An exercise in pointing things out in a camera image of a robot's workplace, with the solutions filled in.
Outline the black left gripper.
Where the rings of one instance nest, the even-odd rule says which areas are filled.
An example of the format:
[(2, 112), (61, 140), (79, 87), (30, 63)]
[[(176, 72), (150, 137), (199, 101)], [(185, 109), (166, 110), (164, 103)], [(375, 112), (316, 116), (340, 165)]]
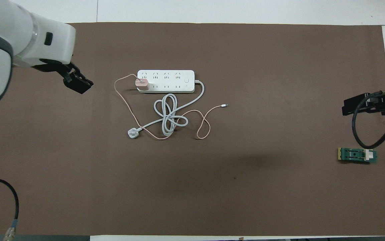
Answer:
[(79, 68), (72, 62), (69, 64), (62, 64), (60, 61), (49, 59), (40, 59), (40, 61), (43, 61), (44, 64), (34, 65), (32, 68), (44, 73), (58, 73), (63, 77), (65, 86), (79, 94), (84, 94), (94, 85), (92, 81), (79, 73)]

